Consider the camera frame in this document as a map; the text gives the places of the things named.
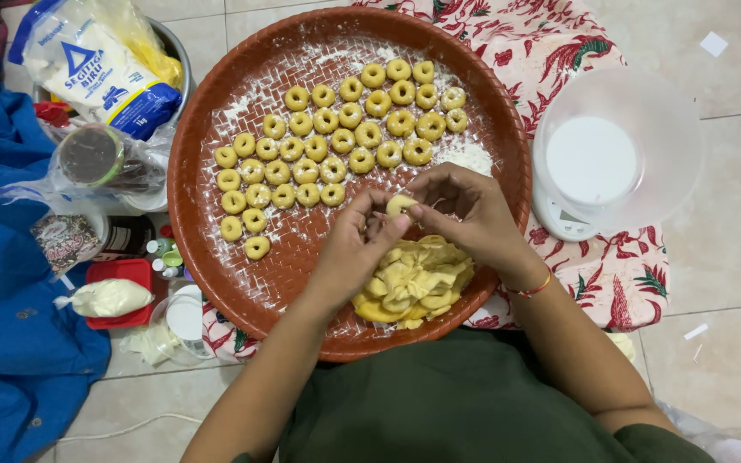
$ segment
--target floral batik cloth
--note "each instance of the floral batik cloth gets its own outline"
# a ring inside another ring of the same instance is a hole
[[[415,16],[464,42],[505,84],[530,142],[542,113],[568,81],[590,69],[626,64],[582,0],[359,0],[355,5]],[[552,237],[531,213],[525,239],[598,326],[632,331],[660,320],[669,287],[659,224],[573,243]],[[205,307],[211,351],[233,362],[252,356],[259,342],[210,303]],[[503,286],[465,325],[520,327]]]

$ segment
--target tiled floor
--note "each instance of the tiled floor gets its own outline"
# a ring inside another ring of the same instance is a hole
[[[263,26],[349,0],[137,2],[180,37],[200,81]],[[741,437],[741,0],[588,3],[632,66],[658,72],[696,99],[709,155],[693,197],[664,224],[674,293],[663,321],[633,334],[635,364],[656,397]],[[12,30],[25,11],[5,10]],[[698,45],[711,30],[729,42],[719,58]],[[29,90],[27,79],[20,67],[6,66],[9,88]],[[685,341],[701,323],[710,329]],[[115,349],[68,435],[111,433],[164,412],[202,418],[239,370],[217,361],[154,370]],[[121,437],[58,444],[39,461],[177,461],[195,429],[163,418]]]

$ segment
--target hand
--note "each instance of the hand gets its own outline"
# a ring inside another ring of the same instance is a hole
[[[422,226],[495,268],[510,280],[505,281],[509,287],[525,284],[524,276],[535,275],[539,268],[547,276],[547,268],[516,227],[496,180],[444,162],[417,175],[406,188],[421,203],[407,211]],[[451,213],[461,222],[446,215]]]
[[[377,189],[362,191],[331,228],[304,289],[304,295],[323,310],[331,310],[331,316],[365,286],[380,259],[411,226],[406,214],[385,226],[373,215],[384,213],[393,196]]]

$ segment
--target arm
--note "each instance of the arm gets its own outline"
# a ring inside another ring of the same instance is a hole
[[[243,453],[270,461],[316,365],[328,322],[359,292],[379,259],[410,226],[405,215],[384,227],[375,223],[371,213],[384,210],[390,196],[366,190],[345,207],[307,287],[213,405],[182,456],[183,463],[231,463]],[[368,228],[381,228],[369,240],[366,223]]]
[[[495,268],[509,289],[545,282],[548,267],[514,225],[495,180],[445,163],[417,175],[407,188],[422,203],[408,209],[422,226]],[[512,295],[510,303],[554,385],[609,432],[638,423],[677,432],[633,365],[557,279],[530,299]]]

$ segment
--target flour bag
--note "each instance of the flour bag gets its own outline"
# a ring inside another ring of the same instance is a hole
[[[91,122],[147,140],[182,96],[133,55],[108,24],[94,18],[96,0],[42,0],[22,19],[7,59]]]

